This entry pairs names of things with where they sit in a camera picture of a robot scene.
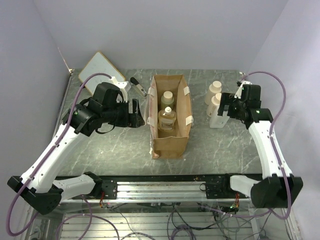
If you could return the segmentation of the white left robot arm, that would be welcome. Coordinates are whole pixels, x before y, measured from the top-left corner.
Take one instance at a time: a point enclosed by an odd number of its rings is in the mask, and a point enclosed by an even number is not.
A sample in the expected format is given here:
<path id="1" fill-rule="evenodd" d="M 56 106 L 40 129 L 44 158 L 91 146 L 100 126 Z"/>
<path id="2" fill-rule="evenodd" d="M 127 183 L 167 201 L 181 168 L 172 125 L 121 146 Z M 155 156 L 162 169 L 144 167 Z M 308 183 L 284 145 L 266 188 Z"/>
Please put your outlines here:
<path id="1" fill-rule="evenodd" d="M 78 177 L 57 180 L 68 155 L 92 133 L 99 134 L 103 124 L 113 128 L 139 128 L 145 124 L 138 99 L 114 83 L 97 85 L 92 97 L 74 99 L 69 112 L 50 144 L 36 162 L 21 176 L 12 176 L 7 184 L 39 214 L 51 213 L 61 201 L 80 195 L 98 198 L 103 180 L 88 171 Z"/>

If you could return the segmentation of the beige cylinder bottle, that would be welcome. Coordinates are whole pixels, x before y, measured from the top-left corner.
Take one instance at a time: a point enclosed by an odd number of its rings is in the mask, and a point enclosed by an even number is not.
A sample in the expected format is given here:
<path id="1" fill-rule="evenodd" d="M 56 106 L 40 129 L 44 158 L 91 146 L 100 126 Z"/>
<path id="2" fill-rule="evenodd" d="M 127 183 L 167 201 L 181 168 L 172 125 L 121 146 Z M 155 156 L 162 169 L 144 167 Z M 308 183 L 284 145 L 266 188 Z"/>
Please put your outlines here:
<path id="1" fill-rule="evenodd" d="M 213 81 L 212 84 L 209 85 L 209 88 L 206 92 L 204 102 L 209 105 L 212 97 L 222 91 L 222 83 L 220 81 Z"/>

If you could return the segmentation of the beige cap bottle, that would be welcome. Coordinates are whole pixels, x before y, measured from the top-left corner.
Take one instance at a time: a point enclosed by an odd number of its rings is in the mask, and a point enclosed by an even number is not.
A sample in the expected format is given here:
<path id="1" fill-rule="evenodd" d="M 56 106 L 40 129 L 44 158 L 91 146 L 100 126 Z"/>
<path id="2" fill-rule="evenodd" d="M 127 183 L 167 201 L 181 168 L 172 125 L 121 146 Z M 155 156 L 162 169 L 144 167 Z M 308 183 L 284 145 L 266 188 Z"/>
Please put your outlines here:
<path id="1" fill-rule="evenodd" d="M 165 91 L 160 100 L 160 109 L 164 110 L 166 107 L 174 108 L 174 95 L 171 91 Z"/>
<path id="2" fill-rule="evenodd" d="M 206 114 L 211 117 L 214 110 L 217 109 L 220 105 L 221 102 L 221 97 L 222 97 L 222 93 L 216 93 L 211 99 L 210 102 L 208 104 L 207 110 L 206 110 Z"/>

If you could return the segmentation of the brown canvas bag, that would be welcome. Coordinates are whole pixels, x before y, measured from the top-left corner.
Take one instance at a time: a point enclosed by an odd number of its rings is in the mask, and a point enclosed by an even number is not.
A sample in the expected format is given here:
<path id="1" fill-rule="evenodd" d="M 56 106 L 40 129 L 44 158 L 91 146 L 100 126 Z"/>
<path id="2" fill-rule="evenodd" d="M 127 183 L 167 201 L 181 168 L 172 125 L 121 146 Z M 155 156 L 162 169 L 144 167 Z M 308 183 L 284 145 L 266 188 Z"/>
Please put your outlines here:
<path id="1" fill-rule="evenodd" d="M 147 123 L 153 159 L 182 157 L 193 123 L 191 92 L 183 75 L 154 75 Z"/>

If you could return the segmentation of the beige cap bottle front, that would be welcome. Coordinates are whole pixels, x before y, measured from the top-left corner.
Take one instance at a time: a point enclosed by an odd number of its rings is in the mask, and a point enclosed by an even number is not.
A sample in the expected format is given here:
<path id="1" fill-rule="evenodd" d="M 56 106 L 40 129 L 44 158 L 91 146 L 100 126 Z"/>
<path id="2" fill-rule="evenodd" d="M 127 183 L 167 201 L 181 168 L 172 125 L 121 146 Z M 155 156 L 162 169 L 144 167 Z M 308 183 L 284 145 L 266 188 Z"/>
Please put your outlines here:
<path id="1" fill-rule="evenodd" d="M 220 105 L 221 102 L 221 97 L 222 97 L 222 93 L 216 93 L 211 99 L 210 102 L 208 104 L 207 110 L 206 110 L 206 114 L 211 117 L 214 110 L 217 109 Z"/>

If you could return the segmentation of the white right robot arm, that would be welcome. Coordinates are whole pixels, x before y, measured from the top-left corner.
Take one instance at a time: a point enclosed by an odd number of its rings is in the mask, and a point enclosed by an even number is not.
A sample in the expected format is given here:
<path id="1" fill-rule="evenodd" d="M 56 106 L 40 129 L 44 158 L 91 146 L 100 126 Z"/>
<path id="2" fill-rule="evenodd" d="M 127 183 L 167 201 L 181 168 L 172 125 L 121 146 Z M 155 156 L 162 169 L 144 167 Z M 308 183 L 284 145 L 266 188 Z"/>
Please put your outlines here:
<path id="1" fill-rule="evenodd" d="M 268 108 L 261 107 L 261 87 L 249 81 L 238 84 L 236 93 L 223 92 L 214 116 L 241 121 L 249 131 L 261 163 L 262 179 L 233 174 L 220 186 L 226 198 L 237 192 L 249 197 L 256 208 L 286 208 L 294 203 L 303 187 L 284 159 L 276 134 L 275 119 Z"/>

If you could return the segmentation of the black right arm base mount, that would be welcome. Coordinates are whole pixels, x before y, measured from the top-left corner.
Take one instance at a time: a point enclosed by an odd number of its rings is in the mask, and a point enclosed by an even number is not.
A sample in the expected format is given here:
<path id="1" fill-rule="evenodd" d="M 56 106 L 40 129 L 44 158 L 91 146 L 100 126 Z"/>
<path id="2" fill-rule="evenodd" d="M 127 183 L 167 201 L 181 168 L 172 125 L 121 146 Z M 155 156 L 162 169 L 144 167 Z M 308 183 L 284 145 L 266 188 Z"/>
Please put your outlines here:
<path id="1" fill-rule="evenodd" d="M 220 181 L 201 183 L 199 189 L 204 192 L 205 197 L 209 200 L 230 199 L 232 197 L 227 185 Z"/>

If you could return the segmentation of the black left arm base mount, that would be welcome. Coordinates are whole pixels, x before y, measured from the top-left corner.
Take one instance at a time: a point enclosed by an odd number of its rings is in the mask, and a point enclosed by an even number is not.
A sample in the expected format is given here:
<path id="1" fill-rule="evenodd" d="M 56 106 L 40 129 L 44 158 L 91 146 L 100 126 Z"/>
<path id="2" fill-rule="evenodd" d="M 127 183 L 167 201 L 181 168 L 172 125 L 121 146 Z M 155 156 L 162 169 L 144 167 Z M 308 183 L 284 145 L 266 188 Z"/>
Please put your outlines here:
<path id="1" fill-rule="evenodd" d="M 101 185 L 101 196 L 102 200 L 115 200 L 118 195 L 118 184 L 113 181 L 103 181 Z"/>

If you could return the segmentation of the white bottle black cap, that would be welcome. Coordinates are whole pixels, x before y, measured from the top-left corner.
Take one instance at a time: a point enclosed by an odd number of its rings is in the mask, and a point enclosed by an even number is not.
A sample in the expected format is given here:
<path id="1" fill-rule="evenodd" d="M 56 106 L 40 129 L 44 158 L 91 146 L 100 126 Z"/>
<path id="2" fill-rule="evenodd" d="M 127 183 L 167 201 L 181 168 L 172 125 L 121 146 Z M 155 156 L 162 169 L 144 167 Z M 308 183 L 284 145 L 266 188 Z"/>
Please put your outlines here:
<path id="1" fill-rule="evenodd" d="M 212 129 L 222 129 L 230 118 L 227 114 L 227 111 L 223 111 L 222 115 L 218 115 L 218 109 L 216 108 L 211 115 L 209 127 Z"/>

